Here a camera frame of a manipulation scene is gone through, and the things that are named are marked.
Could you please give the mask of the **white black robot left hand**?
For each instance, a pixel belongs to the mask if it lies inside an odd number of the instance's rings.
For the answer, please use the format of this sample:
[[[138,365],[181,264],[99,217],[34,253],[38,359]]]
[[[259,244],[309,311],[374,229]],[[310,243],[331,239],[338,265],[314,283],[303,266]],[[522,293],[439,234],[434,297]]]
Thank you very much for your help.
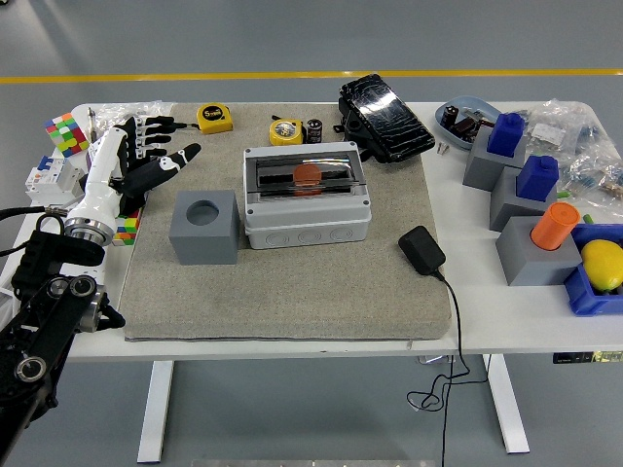
[[[142,207],[146,194],[178,174],[200,152],[191,143],[168,153],[162,147],[185,125],[172,117],[131,117],[111,126],[97,141],[83,199],[66,218],[65,233],[105,246],[117,218]]]

